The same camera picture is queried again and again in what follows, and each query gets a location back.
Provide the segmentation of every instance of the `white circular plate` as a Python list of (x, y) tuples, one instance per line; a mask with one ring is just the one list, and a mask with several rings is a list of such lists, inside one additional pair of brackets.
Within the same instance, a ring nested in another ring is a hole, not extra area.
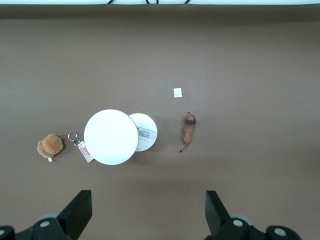
[(97, 112), (84, 129), (88, 152), (102, 164), (117, 165), (127, 161), (135, 153), (138, 141), (134, 121), (119, 110)]
[(157, 125), (151, 117), (143, 113), (131, 114), (130, 118), (134, 121), (139, 135), (139, 143), (135, 151), (148, 150), (156, 142), (158, 136)]

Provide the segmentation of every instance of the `screw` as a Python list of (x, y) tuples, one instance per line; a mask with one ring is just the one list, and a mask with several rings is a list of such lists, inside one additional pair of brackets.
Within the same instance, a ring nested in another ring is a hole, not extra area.
[(241, 228), (244, 224), (240, 220), (234, 220), (233, 221), (233, 225), (235, 225), (236, 227)]
[(274, 233), (281, 236), (281, 237), (287, 236), (286, 232), (281, 228), (274, 229)]
[(41, 228), (44, 228), (44, 227), (46, 227), (46, 226), (48, 226), (50, 224), (50, 222), (49, 221), (43, 221), (42, 223), (40, 223), (40, 227)]

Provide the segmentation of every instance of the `white square paper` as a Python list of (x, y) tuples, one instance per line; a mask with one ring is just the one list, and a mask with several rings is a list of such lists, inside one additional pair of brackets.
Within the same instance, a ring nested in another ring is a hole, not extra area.
[(173, 94), (175, 98), (182, 98), (182, 90), (180, 88), (174, 88), (173, 89)]

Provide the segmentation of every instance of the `brown toy figurine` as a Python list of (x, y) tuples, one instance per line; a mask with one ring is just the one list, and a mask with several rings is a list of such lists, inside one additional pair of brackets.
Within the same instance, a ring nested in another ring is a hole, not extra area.
[(44, 158), (52, 158), (64, 148), (60, 137), (50, 134), (38, 142), (37, 150)]
[(182, 152), (182, 150), (186, 149), (191, 143), (191, 136), (194, 133), (196, 122), (197, 120), (195, 115), (192, 115), (191, 112), (188, 112), (188, 114), (184, 118), (184, 127), (182, 135), (183, 141), (185, 142), (185, 147), (180, 150), (180, 153)]

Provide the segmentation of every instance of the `toy animal tail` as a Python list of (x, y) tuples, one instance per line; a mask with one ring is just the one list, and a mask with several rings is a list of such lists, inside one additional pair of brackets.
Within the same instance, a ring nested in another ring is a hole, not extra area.
[(189, 142), (186, 142), (185, 147), (180, 150), (180, 153), (182, 152), (182, 150), (185, 150), (188, 146), (189, 146)]

